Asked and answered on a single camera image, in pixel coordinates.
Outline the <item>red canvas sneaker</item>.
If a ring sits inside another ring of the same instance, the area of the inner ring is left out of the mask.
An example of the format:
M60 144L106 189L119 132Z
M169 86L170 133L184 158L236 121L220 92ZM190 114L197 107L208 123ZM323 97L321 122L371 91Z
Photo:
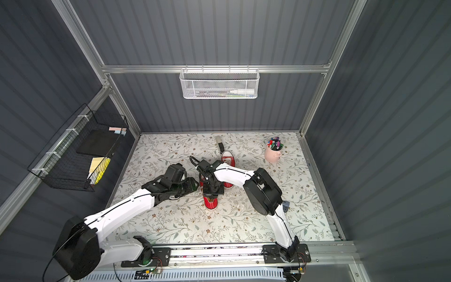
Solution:
M200 176L199 179L200 179L200 190L201 190L201 192L203 192L203 188L204 188L203 181L205 180L205 178L203 176ZM214 210L218 206L217 198L209 198L209 197L204 196L203 200L204 200L205 207L209 210Z
M221 155L221 161L228 164L229 166L235 167L236 161L234 158L234 155L229 151L224 151ZM224 188L225 189L231 189L233 187L233 184L224 182Z

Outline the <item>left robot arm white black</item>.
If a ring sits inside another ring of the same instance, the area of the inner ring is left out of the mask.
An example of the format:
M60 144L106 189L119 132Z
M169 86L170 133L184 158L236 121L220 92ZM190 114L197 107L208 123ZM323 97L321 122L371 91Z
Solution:
M135 216L167 200L177 200L199 188L199 182L188 177L185 168L170 165L164 175L147 182L131 196L85 218L66 221L56 242L52 258L74 280L86 277L106 264L131 262L134 266L159 265L152 244L142 236L130 242L106 242L106 238Z

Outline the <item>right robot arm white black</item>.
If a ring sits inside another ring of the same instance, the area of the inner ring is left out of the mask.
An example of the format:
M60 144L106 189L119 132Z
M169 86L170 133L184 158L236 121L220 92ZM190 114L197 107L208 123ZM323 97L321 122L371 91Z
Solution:
M225 183L244 189L252 207L267 217L276 238L276 245L280 248L280 257L285 262L295 259L299 239L286 220L282 191L265 169L244 170L222 161L210 164L192 156L190 162L199 172L204 203L208 209L217 207L217 198L224 193Z

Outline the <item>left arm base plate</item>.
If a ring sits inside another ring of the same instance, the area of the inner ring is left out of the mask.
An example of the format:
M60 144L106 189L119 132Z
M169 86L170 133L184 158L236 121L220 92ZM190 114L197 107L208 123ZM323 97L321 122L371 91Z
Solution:
M171 248L157 247L145 248L136 260L127 260L121 263L123 268L131 267L166 267L169 265Z

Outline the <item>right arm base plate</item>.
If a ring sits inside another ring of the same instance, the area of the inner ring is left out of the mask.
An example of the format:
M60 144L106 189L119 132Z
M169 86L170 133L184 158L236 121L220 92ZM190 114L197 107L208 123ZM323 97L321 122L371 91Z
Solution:
M263 246L262 255L267 264L271 263L310 263L311 256L306 244L283 248L278 244Z

